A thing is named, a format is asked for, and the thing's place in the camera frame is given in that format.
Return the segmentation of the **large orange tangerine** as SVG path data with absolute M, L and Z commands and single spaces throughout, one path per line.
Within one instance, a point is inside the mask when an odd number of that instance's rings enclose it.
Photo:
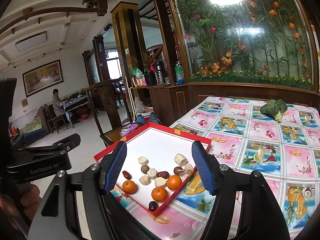
M 179 175 L 172 175 L 167 179 L 167 187 L 170 190 L 176 190 L 180 187 L 182 180 Z

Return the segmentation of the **beige rectangular cake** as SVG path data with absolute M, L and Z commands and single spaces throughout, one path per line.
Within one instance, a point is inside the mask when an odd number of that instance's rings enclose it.
M 185 166 L 188 163 L 188 159 L 179 153 L 175 155 L 174 161 L 178 166 Z

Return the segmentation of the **brown round longan fruit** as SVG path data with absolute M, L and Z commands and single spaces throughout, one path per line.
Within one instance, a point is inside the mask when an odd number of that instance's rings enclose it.
M 149 167 L 148 165 L 142 165 L 141 166 L 141 171 L 144 173 L 144 174 L 147 174 L 147 172 L 149 171 Z

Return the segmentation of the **square tan cake piece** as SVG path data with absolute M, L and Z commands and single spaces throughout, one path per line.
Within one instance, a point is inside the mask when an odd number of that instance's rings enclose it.
M 147 165 L 149 161 L 146 157 L 139 157 L 138 162 L 140 165 Z

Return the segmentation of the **small tangerine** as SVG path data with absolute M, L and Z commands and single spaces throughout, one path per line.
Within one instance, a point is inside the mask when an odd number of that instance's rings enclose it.
M 163 187 L 156 187 L 152 190 L 151 196 L 156 202 L 164 202 L 167 199 L 168 192 Z

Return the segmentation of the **dark red jujube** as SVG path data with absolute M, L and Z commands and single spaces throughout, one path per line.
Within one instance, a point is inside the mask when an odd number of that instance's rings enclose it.
M 167 171 L 161 171 L 157 173 L 157 177 L 168 179 L 170 177 L 170 174 Z
M 131 176 L 131 174 L 129 174 L 129 172 L 123 171 L 122 174 L 127 180 L 131 180 L 132 179 L 132 176 Z

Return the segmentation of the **pale hexagonal cake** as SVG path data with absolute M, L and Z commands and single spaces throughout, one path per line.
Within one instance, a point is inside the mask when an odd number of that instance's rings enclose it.
M 167 180 L 163 177 L 157 177 L 154 179 L 155 187 L 165 188 L 167 185 Z

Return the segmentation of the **colourful fruit print tablecloth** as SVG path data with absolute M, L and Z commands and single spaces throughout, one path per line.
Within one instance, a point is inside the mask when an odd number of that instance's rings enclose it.
M 319 113 L 288 104 L 281 122 L 263 115 L 263 101 L 209 96 L 172 128 L 211 140 L 210 154 L 242 173 L 260 171 L 296 238 L 319 205 Z M 113 195 L 160 239 L 200 239 L 214 204 L 195 174 L 158 217 L 120 188 Z

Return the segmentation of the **wooden chair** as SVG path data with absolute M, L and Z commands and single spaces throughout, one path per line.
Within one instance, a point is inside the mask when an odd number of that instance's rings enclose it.
M 123 128 L 125 128 L 126 125 L 133 123 L 133 118 L 132 118 L 129 106 L 128 106 L 127 101 L 125 99 L 125 95 L 123 93 L 123 90 L 120 87 L 120 82 L 122 80 L 123 80 L 122 77 L 119 77 L 117 79 L 108 79 L 105 81 L 101 81 L 99 83 L 95 83 L 95 84 L 89 86 L 88 88 L 81 89 L 81 92 L 86 93 L 86 96 L 88 99 L 88 104 L 91 108 L 96 126 L 99 131 L 100 139 L 103 141 L 103 143 L 106 147 L 111 146 L 113 143 L 118 141 L 121 138 L 121 136 L 120 136 L 121 130 Z M 120 97 L 122 98 L 122 100 L 124 102 L 124 106 L 125 106 L 126 113 L 127 113 L 127 118 L 129 119 L 125 123 L 123 123 L 120 119 L 120 115 L 118 113 L 118 108 L 117 108 L 117 103 L 116 103 L 116 96 L 113 91 L 112 85 L 117 85 L 119 87 Z M 97 114 L 94 109 L 92 98 L 89 94 L 91 91 L 94 91 L 94 90 L 98 91 L 98 93 L 101 97 L 105 112 L 106 112 L 106 114 L 109 118 L 110 124 L 111 124 L 112 129 L 107 132 L 104 132 L 101 127 L 101 124 L 99 122 L 99 119 L 98 119 Z

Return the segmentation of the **green leafy bok choy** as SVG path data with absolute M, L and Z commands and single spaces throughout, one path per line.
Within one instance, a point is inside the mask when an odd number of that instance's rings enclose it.
M 283 119 L 283 113 L 287 111 L 287 105 L 282 99 L 270 100 L 267 104 L 260 108 L 260 113 L 269 115 L 278 123 Z

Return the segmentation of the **red gift box tray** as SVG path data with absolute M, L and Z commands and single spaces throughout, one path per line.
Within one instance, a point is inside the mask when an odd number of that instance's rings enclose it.
M 188 174 L 181 176 L 182 183 L 176 190 L 166 188 L 167 198 L 158 204 L 157 210 L 152 212 L 149 210 L 149 202 L 153 201 L 151 193 L 155 188 L 155 182 L 152 179 L 149 185 L 140 183 L 139 179 L 143 176 L 143 173 L 140 170 L 141 165 L 138 158 L 145 157 L 148 160 L 149 168 L 158 172 L 167 171 L 170 175 L 173 175 L 174 168 L 178 166 L 174 158 L 177 154 L 180 154 L 187 159 L 193 170 L 196 171 L 196 165 L 191 154 L 193 142 L 200 141 L 206 151 L 209 151 L 211 145 L 211 140 L 208 138 L 153 123 L 141 126 L 121 138 L 121 141 L 127 145 L 127 155 L 121 171 L 128 172 L 137 185 L 137 191 L 129 194 L 129 197 L 153 216 L 158 216 L 170 204 L 184 188 L 190 176 Z

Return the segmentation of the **ceiling light panel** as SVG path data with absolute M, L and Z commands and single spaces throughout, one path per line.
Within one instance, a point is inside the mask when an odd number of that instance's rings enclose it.
M 38 45 L 47 42 L 47 32 L 43 31 L 41 33 L 31 35 L 15 43 L 15 47 L 19 53 L 22 53 L 30 48 L 36 47 Z

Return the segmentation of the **green snack bag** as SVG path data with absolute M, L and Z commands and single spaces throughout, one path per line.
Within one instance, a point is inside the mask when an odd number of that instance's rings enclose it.
M 144 74 L 138 67 L 133 67 L 131 70 L 131 74 L 133 75 L 132 81 L 135 87 L 146 87 L 146 81 Z

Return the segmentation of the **steel thermos flask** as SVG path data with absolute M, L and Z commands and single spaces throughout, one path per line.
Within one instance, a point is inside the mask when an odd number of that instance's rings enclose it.
M 158 84 L 166 83 L 165 81 L 165 68 L 162 60 L 155 62 L 156 76 Z

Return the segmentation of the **framed wall painting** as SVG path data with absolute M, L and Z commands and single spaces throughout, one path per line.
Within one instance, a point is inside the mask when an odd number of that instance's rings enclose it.
M 61 61 L 55 60 L 29 70 L 22 74 L 22 78 L 26 97 L 62 83 Z

